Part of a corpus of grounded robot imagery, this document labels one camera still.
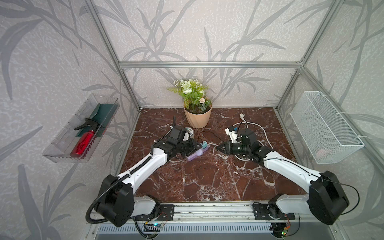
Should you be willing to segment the purple power strip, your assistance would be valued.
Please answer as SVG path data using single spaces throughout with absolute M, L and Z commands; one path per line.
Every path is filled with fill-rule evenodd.
M 208 150 L 208 148 L 205 148 L 205 149 L 199 149 L 197 150 L 195 153 L 187 156 L 187 160 L 188 161 L 192 161 L 193 159 L 195 158 L 199 158 L 201 157 L 206 151 Z

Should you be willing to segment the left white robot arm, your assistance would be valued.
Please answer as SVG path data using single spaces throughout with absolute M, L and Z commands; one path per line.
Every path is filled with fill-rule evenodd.
M 108 175 L 104 178 L 99 195 L 86 212 L 87 223 L 110 222 L 121 227 L 130 219 L 142 221 L 158 218 L 161 203 L 153 197 L 137 197 L 136 191 L 150 175 L 173 157 L 200 156 L 203 148 L 203 144 L 194 138 L 154 142 L 150 152 L 133 167 L 117 176 Z

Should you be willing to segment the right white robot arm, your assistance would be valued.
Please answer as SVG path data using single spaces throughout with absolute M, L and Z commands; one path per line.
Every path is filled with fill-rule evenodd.
M 333 225 L 350 205 L 349 199 L 335 174 L 306 168 L 291 161 L 272 148 L 261 145 L 255 132 L 226 129 L 230 140 L 216 149 L 226 155 L 241 156 L 272 170 L 301 187 L 304 195 L 276 195 L 265 207 L 272 219 L 282 214 L 312 215 L 321 223 Z

